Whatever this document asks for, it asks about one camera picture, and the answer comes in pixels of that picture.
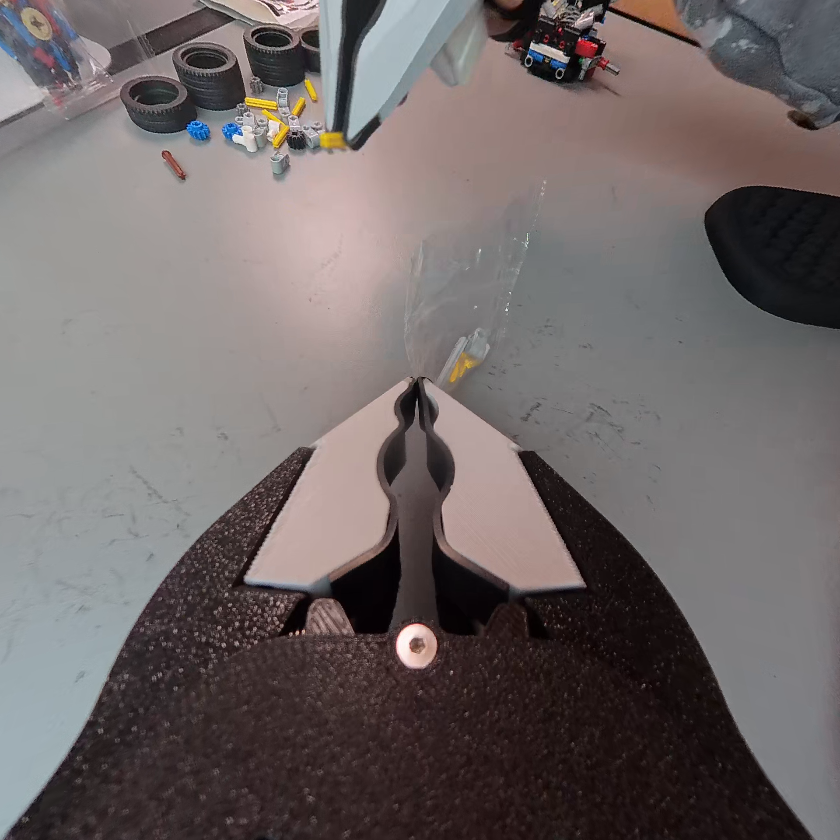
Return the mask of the toy brick vehicle model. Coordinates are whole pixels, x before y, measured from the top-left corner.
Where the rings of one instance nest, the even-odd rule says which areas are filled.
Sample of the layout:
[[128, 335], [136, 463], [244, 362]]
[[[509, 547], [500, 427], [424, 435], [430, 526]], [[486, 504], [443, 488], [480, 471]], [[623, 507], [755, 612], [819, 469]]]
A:
[[528, 73], [559, 85], [587, 82], [599, 70], [616, 77], [621, 70], [606, 56], [600, 37], [610, 6], [610, 1], [543, 2], [511, 51]]

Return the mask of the clear plastic bag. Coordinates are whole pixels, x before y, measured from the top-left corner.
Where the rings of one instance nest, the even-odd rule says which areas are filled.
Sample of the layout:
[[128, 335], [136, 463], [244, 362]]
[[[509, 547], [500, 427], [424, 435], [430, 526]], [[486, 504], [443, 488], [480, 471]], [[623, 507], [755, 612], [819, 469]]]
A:
[[[441, 229], [416, 248], [404, 310], [404, 344], [413, 377], [436, 386], [456, 341], [477, 328], [489, 332], [483, 364], [501, 345], [547, 186], [544, 179], [536, 181], [504, 208]], [[479, 368], [451, 392], [438, 389], [455, 392]]]

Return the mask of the person's right forearm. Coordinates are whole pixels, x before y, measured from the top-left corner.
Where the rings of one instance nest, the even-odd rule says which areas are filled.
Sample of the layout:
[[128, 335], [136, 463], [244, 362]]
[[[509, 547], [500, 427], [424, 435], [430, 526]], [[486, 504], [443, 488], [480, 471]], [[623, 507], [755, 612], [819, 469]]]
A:
[[768, 92], [789, 119], [839, 119], [838, 1], [676, 1], [677, 15], [725, 77]]

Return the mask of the grey desk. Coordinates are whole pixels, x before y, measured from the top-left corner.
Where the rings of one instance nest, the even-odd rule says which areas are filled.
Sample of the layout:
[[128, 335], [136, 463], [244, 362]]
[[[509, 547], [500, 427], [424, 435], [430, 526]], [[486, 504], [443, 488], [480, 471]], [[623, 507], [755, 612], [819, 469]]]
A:
[[[751, 306], [703, 219], [838, 194], [838, 127], [612, 16], [584, 89], [497, 44], [360, 152], [154, 137], [120, 102], [2, 159], [2, 834], [173, 564], [403, 377], [415, 248], [548, 183], [500, 346], [456, 396], [645, 557], [816, 838], [838, 838], [838, 331]], [[161, 158], [168, 150], [180, 182]]]

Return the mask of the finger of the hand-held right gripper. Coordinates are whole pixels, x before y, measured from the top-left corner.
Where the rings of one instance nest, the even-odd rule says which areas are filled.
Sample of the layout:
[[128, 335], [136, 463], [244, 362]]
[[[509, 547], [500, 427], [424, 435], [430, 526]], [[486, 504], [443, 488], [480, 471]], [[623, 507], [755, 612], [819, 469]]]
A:
[[321, 1], [320, 67], [325, 120], [348, 135], [354, 62], [365, 28], [365, 1]]
[[488, 40], [479, 1], [342, 1], [341, 134], [358, 150], [428, 69], [465, 85]]

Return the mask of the clear bag of lego parts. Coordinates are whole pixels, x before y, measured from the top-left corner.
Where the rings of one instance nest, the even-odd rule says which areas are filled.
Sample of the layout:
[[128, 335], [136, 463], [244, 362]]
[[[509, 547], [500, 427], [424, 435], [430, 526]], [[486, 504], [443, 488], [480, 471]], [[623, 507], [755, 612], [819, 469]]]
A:
[[2, 124], [41, 108], [72, 119], [111, 99], [109, 51], [80, 36], [63, 2], [1, 2]]

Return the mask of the black desk divider strip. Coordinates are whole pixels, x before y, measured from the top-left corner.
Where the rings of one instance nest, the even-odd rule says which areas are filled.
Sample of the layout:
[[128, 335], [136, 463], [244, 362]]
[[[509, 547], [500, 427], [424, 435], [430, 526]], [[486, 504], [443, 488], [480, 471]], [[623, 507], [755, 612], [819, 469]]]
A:
[[111, 76], [143, 64], [183, 44], [210, 34], [235, 19], [222, 11], [201, 6], [197, 10], [108, 48]]

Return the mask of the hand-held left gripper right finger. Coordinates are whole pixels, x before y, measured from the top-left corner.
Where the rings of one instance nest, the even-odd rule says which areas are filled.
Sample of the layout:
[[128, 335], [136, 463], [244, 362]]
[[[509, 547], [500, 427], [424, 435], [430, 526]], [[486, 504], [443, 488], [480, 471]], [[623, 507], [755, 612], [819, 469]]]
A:
[[443, 555], [501, 595], [584, 589], [521, 447], [424, 377], [418, 410]]

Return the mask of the printed instruction booklet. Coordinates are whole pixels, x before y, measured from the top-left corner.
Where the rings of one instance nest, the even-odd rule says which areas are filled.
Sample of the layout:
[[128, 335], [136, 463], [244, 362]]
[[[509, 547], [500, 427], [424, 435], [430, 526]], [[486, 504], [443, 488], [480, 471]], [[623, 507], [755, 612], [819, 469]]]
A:
[[318, 1], [197, 1], [205, 7], [252, 24], [303, 28], [319, 22]]

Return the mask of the grey toy beam piece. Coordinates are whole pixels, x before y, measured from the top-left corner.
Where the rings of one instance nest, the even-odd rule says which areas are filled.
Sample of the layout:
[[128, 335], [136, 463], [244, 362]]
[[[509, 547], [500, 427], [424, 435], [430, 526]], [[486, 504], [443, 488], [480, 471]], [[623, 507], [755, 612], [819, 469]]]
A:
[[477, 328], [470, 335], [460, 337], [456, 341], [455, 346], [450, 352], [443, 369], [438, 374], [437, 379], [435, 381], [436, 387], [438, 387], [439, 389], [451, 392], [455, 389], [457, 384], [465, 377], [464, 376], [459, 382], [457, 382], [455, 386], [452, 386], [447, 382], [448, 375], [452, 370], [453, 363], [455, 362], [461, 351], [466, 351], [474, 355], [483, 356], [485, 360], [490, 351], [489, 332], [486, 329]]

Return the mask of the pile of small toy parts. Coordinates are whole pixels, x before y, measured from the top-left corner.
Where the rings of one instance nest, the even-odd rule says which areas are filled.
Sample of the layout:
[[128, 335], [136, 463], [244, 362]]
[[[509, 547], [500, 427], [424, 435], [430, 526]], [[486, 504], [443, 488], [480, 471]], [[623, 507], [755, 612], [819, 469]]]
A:
[[235, 105], [233, 132], [253, 134], [256, 150], [321, 150], [326, 129], [320, 85], [313, 74], [286, 87], [272, 87], [252, 76], [246, 81], [245, 93], [245, 99]]

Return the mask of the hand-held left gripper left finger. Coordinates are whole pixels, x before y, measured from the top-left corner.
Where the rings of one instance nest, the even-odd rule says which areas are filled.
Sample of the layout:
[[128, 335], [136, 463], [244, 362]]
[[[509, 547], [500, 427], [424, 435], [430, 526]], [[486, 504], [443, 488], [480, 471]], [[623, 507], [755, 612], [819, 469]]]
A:
[[399, 381], [312, 445], [245, 572], [247, 585], [330, 589], [383, 551], [396, 529], [392, 485], [406, 464], [416, 386]]

